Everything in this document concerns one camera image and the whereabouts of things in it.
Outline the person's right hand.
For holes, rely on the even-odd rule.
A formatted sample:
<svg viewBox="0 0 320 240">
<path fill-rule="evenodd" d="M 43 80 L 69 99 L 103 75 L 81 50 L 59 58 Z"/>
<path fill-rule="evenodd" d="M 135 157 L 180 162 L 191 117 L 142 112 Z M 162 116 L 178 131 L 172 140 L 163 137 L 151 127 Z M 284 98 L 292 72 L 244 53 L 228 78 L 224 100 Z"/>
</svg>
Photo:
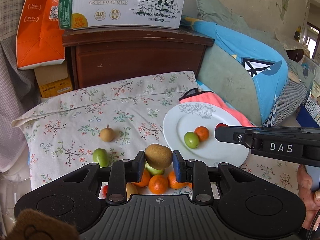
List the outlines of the person's right hand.
<svg viewBox="0 0 320 240">
<path fill-rule="evenodd" d="M 299 165 L 297 170 L 298 195 L 305 204 L 306 217 L 302 225 L 303 228 L 310 230 L 312 221 L 319 210 L 319 191 L 312 192 L 312 178 L 307 173 L 304 165 Z"/>
</svg>

